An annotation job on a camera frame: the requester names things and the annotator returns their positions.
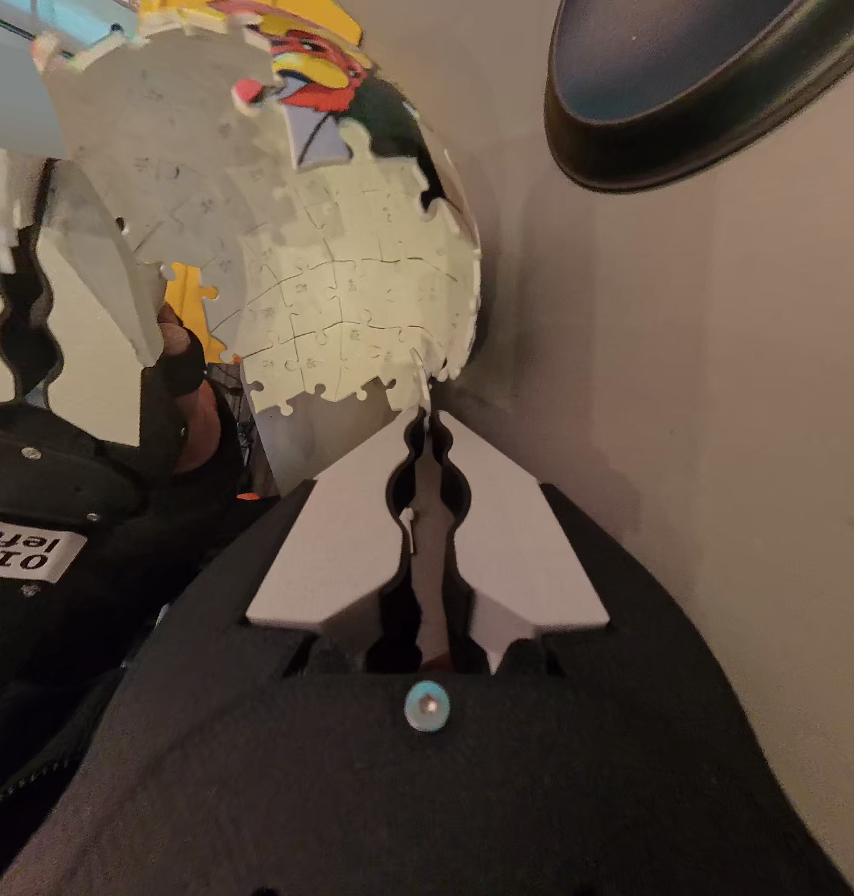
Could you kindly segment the person's left hand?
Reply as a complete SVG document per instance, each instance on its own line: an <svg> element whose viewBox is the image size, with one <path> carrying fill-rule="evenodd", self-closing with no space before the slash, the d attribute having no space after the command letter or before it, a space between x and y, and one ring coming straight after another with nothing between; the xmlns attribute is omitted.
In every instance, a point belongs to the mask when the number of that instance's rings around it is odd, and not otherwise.
<svg viewBox="0 0 854 896"><path fill-rule="evenodd" d="M221 431L219 407L197 336L186 329L168 302L162 304L157 322L163 342L157 367L184 424L183 446L173 472L184 475L207 464L216 454Z"/></svg>

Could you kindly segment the black round ball stand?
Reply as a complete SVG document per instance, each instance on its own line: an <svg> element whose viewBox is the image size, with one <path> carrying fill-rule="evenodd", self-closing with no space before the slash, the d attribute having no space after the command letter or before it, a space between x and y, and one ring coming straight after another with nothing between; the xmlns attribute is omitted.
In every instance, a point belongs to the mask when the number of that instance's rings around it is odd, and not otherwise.
<svg viewBox="0 0 854 896"><path fill-rule="evenodd" d="M544 128L596 193L679 182L799 115L854 70L854 1L564 1Z"/></svg>

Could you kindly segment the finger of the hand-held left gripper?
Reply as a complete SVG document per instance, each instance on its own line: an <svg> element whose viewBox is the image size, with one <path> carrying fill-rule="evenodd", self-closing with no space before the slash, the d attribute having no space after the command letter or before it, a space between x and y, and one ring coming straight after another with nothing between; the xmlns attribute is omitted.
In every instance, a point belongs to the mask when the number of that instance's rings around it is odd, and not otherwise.
<svg viewBox="0 0 854 896"><path fill-rule="evenodd" d="M166 280L159 263L139 261L90 180L71 161L49 162L40 235L108 312L143 367L163 352L159 312Z"/></svg>
<svg viewBox="0 0 854 896"><path fill-rule="evenodd" d="M0 149L0 358L14 401L49 405L64 357L49 318L54 290L38 254L57 161Z"/></svg>

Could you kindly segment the single curved puzzle piece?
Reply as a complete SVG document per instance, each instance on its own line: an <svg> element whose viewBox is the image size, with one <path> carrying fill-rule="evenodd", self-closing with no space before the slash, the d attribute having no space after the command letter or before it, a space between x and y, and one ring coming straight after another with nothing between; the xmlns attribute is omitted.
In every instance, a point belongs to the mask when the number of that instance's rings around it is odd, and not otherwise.
<svg viewBox="0 0 854 896"><path fill-rule="evenodd" d="M410 347L409 352L410 372L400 375L394 385L388 386L389 404L396 411L417 407L424 410L429 416L432 410L429 377L421 352L414 347ZM410 553L416 554L417 544L413 528L417 520L417 512L413 507L413 501L414 498L410 498L407 506L400 511L400 521L407 534Z"/></svg>

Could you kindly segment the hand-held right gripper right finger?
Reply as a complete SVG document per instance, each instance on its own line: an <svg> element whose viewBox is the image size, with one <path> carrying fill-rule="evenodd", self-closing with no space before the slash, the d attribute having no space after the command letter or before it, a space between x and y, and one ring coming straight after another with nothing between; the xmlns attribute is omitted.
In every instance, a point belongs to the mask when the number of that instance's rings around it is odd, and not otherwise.
<svg viewBox="0 0 854 896"><path fill-rule="evenodd" d="M541 483L446 411L431 417L452 521L442 600L457 671L495 673L511 644L610 622Z"/></svg>

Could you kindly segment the partly built puzzle ball shell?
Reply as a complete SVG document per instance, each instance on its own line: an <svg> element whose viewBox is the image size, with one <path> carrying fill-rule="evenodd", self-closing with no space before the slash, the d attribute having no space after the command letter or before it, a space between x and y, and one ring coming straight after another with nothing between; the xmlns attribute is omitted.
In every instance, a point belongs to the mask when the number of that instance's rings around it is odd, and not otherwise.
<svg viewBox="0 0 854 896"><path fill-rule="evenodd" d="M140 2L134 36L30 52L61 128L135 257L197 267L212 332L258 385L365 399L459 375L480 242L447 153L335 2Z"/></svg>

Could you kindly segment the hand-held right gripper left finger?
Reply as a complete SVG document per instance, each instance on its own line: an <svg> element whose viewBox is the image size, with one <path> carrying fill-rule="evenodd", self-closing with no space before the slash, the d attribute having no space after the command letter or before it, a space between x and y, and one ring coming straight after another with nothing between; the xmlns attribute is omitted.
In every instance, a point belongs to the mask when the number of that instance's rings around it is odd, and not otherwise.
<svg viewBox="0 0 854 896"><path fill-rule="evenodd" d="M421 607L402 522L425 442L424 409L393 422L321 472L246 613L258 626L313 633L369 670L415 670Z"/></svg>

